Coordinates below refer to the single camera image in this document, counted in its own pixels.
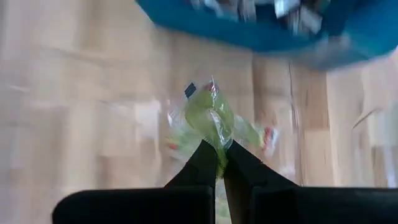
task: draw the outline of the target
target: wooden floor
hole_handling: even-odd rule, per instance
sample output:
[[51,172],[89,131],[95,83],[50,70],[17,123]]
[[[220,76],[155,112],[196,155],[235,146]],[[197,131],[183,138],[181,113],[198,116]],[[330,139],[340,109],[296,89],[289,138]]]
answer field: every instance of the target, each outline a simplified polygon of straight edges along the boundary
[[167,113],[188,83],[211,76],[236,114],[280,129],[274,157],[255,154],[287,178],[398,181],[398,144],[387,151],[374,136],[373,114],[353,129],[398,100],[398,54],[325,74],[156,28],[131,0],[7,3],[2,224],[50,223],[53,206],[82,189],[163,186],[176,171]]

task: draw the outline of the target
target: blue container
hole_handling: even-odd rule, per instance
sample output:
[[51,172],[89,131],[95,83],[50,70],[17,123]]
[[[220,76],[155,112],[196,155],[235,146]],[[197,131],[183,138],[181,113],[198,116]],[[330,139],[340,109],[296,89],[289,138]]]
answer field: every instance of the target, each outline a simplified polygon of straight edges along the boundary
[[[332,0],[319,35],[293,36],[257,10],[257,22],[220,19],[211,11],[196,11],[190,0],[138,0],[150,19],[169,29],[220,40],[255,52],[291,58],[309,67],[330,70],[392,52],[398,43],[397,0]],[[326,41],[326,34],[342,41]]]

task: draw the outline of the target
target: plastic bag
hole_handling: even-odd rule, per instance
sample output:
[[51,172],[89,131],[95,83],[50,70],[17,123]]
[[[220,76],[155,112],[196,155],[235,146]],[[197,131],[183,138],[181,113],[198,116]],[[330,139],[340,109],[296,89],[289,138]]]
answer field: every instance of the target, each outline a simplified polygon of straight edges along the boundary
[[270,157],[278,137],[276,128],[251,124],[235,115],[213,79],[199,89],[193,83],[187,87],[184,102],[169,113],[169,124],[168,144],[178,152],[174,153],[177,157],[187,161],[202,139],[216,149],[217,178],[223,177],[228,163],[226,151],[233,140],[254,146]]

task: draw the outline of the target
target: blue bin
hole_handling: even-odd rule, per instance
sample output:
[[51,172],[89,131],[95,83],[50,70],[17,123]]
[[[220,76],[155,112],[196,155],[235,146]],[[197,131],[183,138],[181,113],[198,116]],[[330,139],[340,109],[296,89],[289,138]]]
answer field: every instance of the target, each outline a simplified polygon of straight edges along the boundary
[[[398,43],[398,1],[332,0],[322,31],[311,39],[294,36],[268,10],[258,21],[236,22],[196,11],[189,0],[138,0],[150,19],[163,27],[220,40],[255,52],[290,58],[319,70],[330,70],[392,52]],[[327,42],[329,35],[347,41]]]

